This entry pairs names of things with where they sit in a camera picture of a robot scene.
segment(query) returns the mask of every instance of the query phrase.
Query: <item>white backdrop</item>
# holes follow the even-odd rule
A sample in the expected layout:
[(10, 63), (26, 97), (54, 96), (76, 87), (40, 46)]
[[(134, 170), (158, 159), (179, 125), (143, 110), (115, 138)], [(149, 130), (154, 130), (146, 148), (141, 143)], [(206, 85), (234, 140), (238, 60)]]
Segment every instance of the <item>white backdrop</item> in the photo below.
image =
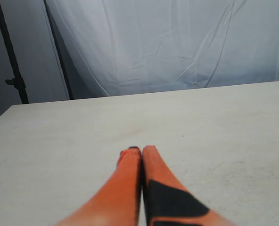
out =
[(279, 0), (49, 0), (49, 7), (99, 96), (279, 80)]

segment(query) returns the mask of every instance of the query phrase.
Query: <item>orange object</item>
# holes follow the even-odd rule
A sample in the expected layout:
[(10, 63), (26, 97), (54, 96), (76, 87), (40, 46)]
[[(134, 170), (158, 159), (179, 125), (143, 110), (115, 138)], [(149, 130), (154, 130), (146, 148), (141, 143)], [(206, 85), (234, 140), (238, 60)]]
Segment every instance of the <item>orange object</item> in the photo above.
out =
[(155, 146), (143, 150), (148, 226), (233, 226), (191, 195), (169, 170)]
[(57, 226), (136, 226), (140, 209), (141, 154), (130, 147), (120, 154), (116, 171), (104, 186)]

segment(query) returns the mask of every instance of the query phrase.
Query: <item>orange and black object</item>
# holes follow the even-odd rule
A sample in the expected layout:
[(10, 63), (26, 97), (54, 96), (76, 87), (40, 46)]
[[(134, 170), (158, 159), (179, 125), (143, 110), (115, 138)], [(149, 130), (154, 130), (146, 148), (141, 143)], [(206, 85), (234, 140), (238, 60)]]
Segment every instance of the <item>orange and black object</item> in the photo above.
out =
[(147, 226), (232, 226), (181, 184), (155, 146), (143, 150), (143, 192)]
[(210, 210), (181, 184), (155, 146), (121, 151), (104, 186), (75, 213), (56, 226), (137, 226), (140, 186), (147, 226), (233, 226)]

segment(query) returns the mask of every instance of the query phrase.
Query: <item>white fabric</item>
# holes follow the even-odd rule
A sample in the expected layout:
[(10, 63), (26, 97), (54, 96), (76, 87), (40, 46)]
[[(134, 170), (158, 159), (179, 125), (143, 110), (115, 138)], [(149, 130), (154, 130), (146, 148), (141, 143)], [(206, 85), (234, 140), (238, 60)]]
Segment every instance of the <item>white fabric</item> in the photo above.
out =
[(50, 0), (99, 96), (279, 80), (279, 0)]

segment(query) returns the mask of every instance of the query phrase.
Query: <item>white table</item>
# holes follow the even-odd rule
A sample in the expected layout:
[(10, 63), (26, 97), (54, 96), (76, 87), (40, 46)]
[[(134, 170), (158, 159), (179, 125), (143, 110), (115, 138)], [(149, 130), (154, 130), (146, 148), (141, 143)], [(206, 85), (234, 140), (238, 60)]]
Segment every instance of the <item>white table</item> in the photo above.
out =
[(56, 223), (122, 149), (146, 144), (209, 207), (279, 226), (279, 82), (11, 107), (0, 117), (0, 226)]

